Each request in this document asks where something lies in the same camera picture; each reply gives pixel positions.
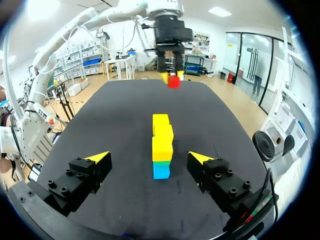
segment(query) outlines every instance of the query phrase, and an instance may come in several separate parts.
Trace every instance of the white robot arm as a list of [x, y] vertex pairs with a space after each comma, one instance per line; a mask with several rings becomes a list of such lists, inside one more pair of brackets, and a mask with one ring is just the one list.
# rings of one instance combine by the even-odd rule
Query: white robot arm
[[[165, 67], [165, 51], [173, 51], [176, 54], [176, 70], [179, 76], [183, 74], [182, 54], [184, 53], [184, 46], [181, 43], [190, 42], [193, 38], [192, 30], [185, 28], [184, 22], [178, 20], [183, 13], [184, 9], [181, 0], [120, 0], [118, 6], [111, 7], [100, 14], [93, 7], [84, 10], [58, 31], [37, 53], [33, 66], [38, 70], [39, 74], [33, 81], [25, 113], [22, 112], [17, 103], [10, 81], [7, 61], [5, 60], [3, 62], [3, 73], [8, 98], [12, 103], [17, 122], [17, 128], [15, 129], [17, 141], [14, 141], [9, 127], [1, 127], [1, 152], [21, 154], [26, 161], [37, 159], [39, 163], [43, 163], [48, 156], [52, 143], [47, 138], [46, 132], [49, 127], [54, 125], [55, 118], [48, 112], [44, 117], [45, 109], [43, 104], [51, 74], [57, 64], [52, 54], [65, 42], [69, 41], [69, 38], [79, 28], [93, 31], [110, 23], [131, 20], [136, 15], [148, 17], [149, 20], [155, 21], [153, 28], [156, 48], [149, 50], [156, 51], [158, 55], [158, 71], [166, 81], [165, 78], [168, 79], [168, 74]], [[8, 35], [4, 41], [3, 48], [5, 57], [7, 57], [9, 51]]]

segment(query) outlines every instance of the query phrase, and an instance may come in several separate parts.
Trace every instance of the table surface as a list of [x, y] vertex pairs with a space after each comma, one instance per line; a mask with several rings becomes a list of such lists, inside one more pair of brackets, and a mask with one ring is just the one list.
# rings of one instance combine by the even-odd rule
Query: table surface
[[[161, 80], [109, 81], [70, 121], [38, 183], [47, 188], [76, 157], [110, 151], [113, 165], [99, 191], [69, 215], [72, 221], [144, 238], [205, 240], [221, 234], [229, 216], [198, 189], [186, 168], [188, 151], [225, 158], [252, 191], [262, 186], [265, 167], [232, 112], [205, 84], [180, 84], [172, 89]], [[154, 180], [152, 114], [163, 113], [174, 131], [171, 175]], [[270, 211], [265, 227], [272, 221]]]

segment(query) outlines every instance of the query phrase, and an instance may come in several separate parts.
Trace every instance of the glass wall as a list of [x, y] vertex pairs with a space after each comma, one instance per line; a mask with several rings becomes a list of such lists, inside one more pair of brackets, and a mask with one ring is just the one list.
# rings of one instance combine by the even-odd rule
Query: glass wall
[[[284, 50], [284, 43], [282, 41], [273, 39], [273, 60], [272, 60], [272, 67], [270, 71], [269, 83], [267, 85], [267, 89], [263, 100], [260, 104], [261, 108], [269, 113], [271, 107], [274, 103], [275, 96], [277, 94], [278, 89], [280, 88], [280, 84], [282, 81], [283, 73], [284, 73], [284, 62], [285, 59], [285, 50]], [[293, 62], [292, 58], [289, 57], [290, 60], [290, 77], [293, 73]]]
[[257, 104], [267, 85], [272, 38], [243, 33], [239, 71], [235, 85]]
[[226, 79], [229, 73], [236, 75], [239, 52], [240, 52], [240, 33], [227, 33], [226, 44], [225, 44], [225, 56], [223, 62], [222, 71], [226, 74]]

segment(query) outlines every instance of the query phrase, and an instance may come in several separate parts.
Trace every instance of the wooden floor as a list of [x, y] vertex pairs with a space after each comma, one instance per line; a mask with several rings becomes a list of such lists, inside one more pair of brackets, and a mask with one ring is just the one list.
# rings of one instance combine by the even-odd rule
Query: wooden floor
[[[116, 73], [110, 73], [111, 81], [118, 81], [117, 78], [112, 78]], [[156, 71], [143, 71], [136, 72], [134, 75], [135, 79], [145, 79], [151, 81], [153, 79], [161, 79], [160, 74]], [[71, 96], [70, 101], [72, 102], [72, 111], [77, 113], [81, 107], [91, 98], [91, 96], [107, 81], [107, 77], [103, 77], [102, 74], [88, 76], [89, 85], [82, 90], [76, 96]], [[232, 111], [234, 116], [238, 119], [248, 136], [251, 138], [252, 135], [258, 131], [264, 121], [267, 118], [266, 113], [241, 89], [235, 85], [228, 83], [226, 80], [222, 80], [219, 76], [206, 77], [206, 76], [193, 76], [185, 75], [184, 80], [191, 80], [193, 82], [201, 82], [206, 84], [211, 90], [218, 95], [218, 97], [226, 104], [226, 106]], [[53, 112], [57, 112], [59, 117], [64, 121], [69, 121], [63, 108], [58, 101], [51, 100], [47, 102], [46, 109]], [[57, 123], [54, 127], [54, 132], [61, 130], [61, 125]], [[6, 180], [8, 187], [12, 186], [14, 182], [11, 179], [11, 171], [6, 174], [2, 174], [2, 177]]]

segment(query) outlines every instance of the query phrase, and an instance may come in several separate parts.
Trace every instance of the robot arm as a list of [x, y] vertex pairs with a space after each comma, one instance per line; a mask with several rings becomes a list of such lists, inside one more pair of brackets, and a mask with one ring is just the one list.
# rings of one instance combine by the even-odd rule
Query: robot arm
[[[16, 112], [16, 120], [19, 129], [16, 132], [16, 137], [19, 139], [19, 148], [21, 154], [26, 160], [32, 159], [34, 151], [37, 151], [38, 145], [46, 145], [46, 132], [49, 127], [55, 124], [54, 116], [45, 113], [43, 108], [47, 86], [52, 75], [52, 72], [57, 64], [56, 59], [52, 54], [57, 51], [65, 42], [68, 42], [70, 37], [79, 28], [84, 28], [93, 31], [96, 28], [104, 26], [109, 23], [128, 21], [136, 15], [147, 16], [149, 20], [155, 21], [154, 35], [156, 48], [149, 49], [156, 52], [159, 58], [158, 71], [161, 73], [163, 80], [168, 83], [168, 73], [165, 65], [164, 54], [165, 51], [173, 51], [176, 55], [176, 70], [178, 77], [183, 75], [182, 54], [184, 46], [182, 42], [192, 41], [192, 30], [185, 28], [184, 22], [179, 21], [178, 18], [184, 13], [181, 0], [120, 0], [118, 6], [111, 7], [104, 12], [98, 14], [93, 7], [88, 8], [66, 24], [60, 31], [58, 31], [51, 40], [41, 48], [37, 53], [33, 66], [38, 70], [39, 74], [33, 81], [25, 114], [21, 113], [21, 109], [16, 102], [15, 93], [10, 84], [10, 76], [4, 74], [6, 77], [7, 89], [9, 99], [11, 100], [14, 112]], [[7, 63], [4, 61], [4, 73], [8, 73]], [[3, 153], [12, 153], [12, 149], [2, 148]], [[49, 154], [43, 150], [37, 152], [36, 156], [46, 159]]]

